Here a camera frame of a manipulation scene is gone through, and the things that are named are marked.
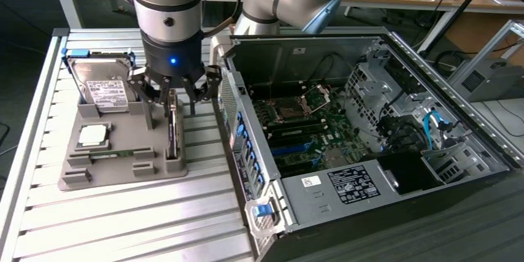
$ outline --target robotic arm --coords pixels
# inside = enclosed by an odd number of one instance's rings
[[[219,33],[235,20],[228,18],[213,30],[201,30],[201,0],[124,0],[135,6],[145,51],[147,65],[131,71],[128,85],[148,103],[164,106],[168,118],[168,159],[177,157],[177,99],[175,88],[184,88],[195,103],[217,96],[221,82],[219,66],[201,62],[201,41]],[[319,33],[327,26],[340,0],[245,0],[235,34],[276,34],[279,20]],[[205,83],[195,83],[205,74]],[[151,82],[160,85],[155,89]]]

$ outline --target blue latch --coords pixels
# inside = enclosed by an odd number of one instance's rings
[[[271,216],[272,214],[272,208],[269,204],[265,205],[257,205],[253,208],[255,216],[256,217],[264,217],[264,216]]]
[[[89,57],[88,49],[72,49],[69,53],[69,58],[88,58]]]
[[[236,130],[236,136],[240,136],[244,131],[244,124],[239,125],[239,129]]]

